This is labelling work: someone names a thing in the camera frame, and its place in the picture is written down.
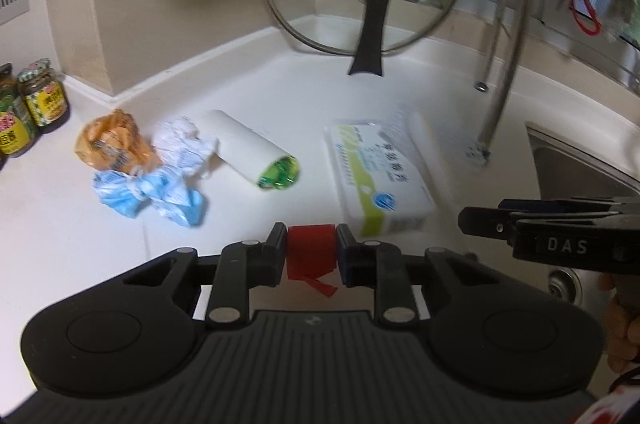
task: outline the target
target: food label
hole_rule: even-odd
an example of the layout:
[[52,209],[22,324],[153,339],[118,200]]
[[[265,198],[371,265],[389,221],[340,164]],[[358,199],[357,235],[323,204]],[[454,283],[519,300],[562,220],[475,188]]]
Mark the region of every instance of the food label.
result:
[[0,100],[0,150],[7,155],[27,146],[35,136],[35,127],[21,97]]
[[46,126],[66,112],[65,95],[59,83],[47,86],[26,96],[27,105],[38,126]]

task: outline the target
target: sink drain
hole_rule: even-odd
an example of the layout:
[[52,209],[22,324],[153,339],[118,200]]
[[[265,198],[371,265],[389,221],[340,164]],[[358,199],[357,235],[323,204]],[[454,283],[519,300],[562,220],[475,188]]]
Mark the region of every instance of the sink drain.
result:
[[577,289],[574,279],[564,270],[549,274],[549,293],[562,301],[575,303]]

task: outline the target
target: red tape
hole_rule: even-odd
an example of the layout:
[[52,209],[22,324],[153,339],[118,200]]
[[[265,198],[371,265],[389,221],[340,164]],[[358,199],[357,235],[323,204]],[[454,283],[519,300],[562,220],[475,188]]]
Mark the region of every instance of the red tape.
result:
[[338,290],[318,278],[335,270],[335,227],[295,226],[287,231],[287,276],[330,298]]

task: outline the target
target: jar lid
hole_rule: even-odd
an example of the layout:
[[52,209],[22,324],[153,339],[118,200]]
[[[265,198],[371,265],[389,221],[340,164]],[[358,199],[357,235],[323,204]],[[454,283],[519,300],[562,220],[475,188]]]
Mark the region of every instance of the jar lid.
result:
[[39,78],[45,72],[48,72],[51,68],[51,60],[49,58],[42,58],[32,63],[18,74],[18,81],[26,83],[32,79]]

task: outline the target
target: metal rack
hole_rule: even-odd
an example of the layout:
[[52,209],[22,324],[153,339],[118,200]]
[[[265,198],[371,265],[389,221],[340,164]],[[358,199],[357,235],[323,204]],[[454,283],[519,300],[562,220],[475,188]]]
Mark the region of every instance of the metal rack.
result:
[[[492,140],[494,139],[498,122],[502,117],[502,112],[504,111],[507,97],[518,68],[518,62],[520,61],[520,55],[522,54],[522,48],[527,35],[532,2],[533,0],[520,0],[520,4],[514,18],[513,28],[511,29],[511,33],[508,33],[510,40],[507,51],[508,55],[505,58],[497,87],[492,96],[489,110],[486,113],[477,140],[478,149],[482,152],[485,158],[490,153],[489,148]],[[504,28],[502,20],[504,19],[505,6],[506,0],[497,0],[492,42],[489,46],[489,51],[484,58],[484,68],[481,80],[476,83],[476,89],[482,92],[486,92],[488,90],[486,81],[495,58],[500,30]]]

